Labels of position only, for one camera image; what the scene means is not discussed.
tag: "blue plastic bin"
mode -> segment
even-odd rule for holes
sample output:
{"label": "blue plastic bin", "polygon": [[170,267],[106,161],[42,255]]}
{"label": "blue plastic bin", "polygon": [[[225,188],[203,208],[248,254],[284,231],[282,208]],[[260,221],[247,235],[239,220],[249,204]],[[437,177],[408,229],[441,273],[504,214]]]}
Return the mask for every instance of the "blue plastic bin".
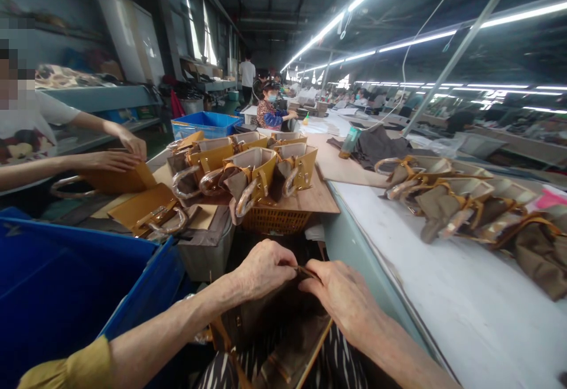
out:
{"label": "blue plastic bin", "polygon": [[198,112],[171,121],[176,140],[202,130],[206,139],[222,138],[234,134],[234,127],[242,123],[238,117],[219,113]]}
{"label": "blue plastic bin", "polygon": [[9,353],[0,365],[3,385],[16,387],[31,367],[166,310],[184,275],[171,238],[159,246],[1,211],[0,346]]}

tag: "woman in floral shirt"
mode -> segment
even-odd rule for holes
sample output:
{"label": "woman in floral shirt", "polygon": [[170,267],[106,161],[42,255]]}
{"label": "woman in floral shirt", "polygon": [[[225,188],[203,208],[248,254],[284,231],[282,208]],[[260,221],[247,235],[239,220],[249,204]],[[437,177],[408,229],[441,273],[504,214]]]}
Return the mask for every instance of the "woman in floral shirt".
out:
{"label": "woman in floral shirt", "polygon": [[272,104],[272,101],[276,99],[276,92],[271,93],[273,91],[273,85],[268,84],[263,88],[263,100],[258,102],[258,111],[256,117],[258,119],[258,125],[262,128],[266,129],[273,129],[273,130],[281,130],[282,123],[285,120],[290,119],[297,119],[297,113],[291,112],[282,112],[280,110],[276,110]]}

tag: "orange plastic basket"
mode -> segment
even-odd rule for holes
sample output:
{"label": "orange plastic basket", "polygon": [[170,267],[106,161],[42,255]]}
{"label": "orange plastic basket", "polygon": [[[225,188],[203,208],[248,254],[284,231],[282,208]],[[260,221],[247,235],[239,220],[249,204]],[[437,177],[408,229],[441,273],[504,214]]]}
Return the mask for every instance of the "orange plastic basket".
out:
{"label": "orange plastic basket", "polygon": [[311,212],[253,208],[244,217],[242,227],[254,233],[284,236],[302,231],[310,216]]}

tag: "mustard yellow sleeve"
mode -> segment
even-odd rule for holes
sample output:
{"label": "mustard yellow sleeve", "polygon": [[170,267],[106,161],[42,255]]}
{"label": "mustard yellow sleeve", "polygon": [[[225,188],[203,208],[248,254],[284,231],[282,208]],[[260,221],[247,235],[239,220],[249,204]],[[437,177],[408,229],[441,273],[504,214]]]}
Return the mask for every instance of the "mustard yellow sleeve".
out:
{"label": "mustard yellow sleeve", "polygon": [[29,370],[18,389],[111,389],[110,345],[102,336],[67,359],[45,362]]}

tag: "ceiling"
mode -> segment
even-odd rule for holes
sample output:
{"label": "ceiling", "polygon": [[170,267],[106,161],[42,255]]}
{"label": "ceiling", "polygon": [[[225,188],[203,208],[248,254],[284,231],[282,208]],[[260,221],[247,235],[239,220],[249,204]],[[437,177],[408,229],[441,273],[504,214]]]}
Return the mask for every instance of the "ceiling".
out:
{"label": "ceiling", "polygon": [[[254,52],[253,61],[278,70],[350,0],[220,0]],[[502,11],[537,0],[502,0]],[[335,58],[413,37],[440,0],[366,0],[353,13],[344,39],[335,31],[321,48],[334,48]],[[476,18],[488,0],[446,0],[424,29]],[[549,16],[481,31],[450,79],[457,82],[567,83],[567,17]],[[406,63],[408,80],[434,81],[464,37],[460,31],[443,52],[448,39],[412,47]],[[405,49],[357,60],[333,68],[331,77],[356,73],[359,79],[401,79]],[[322,64],[328,50],[311,49],[303,62]]]}

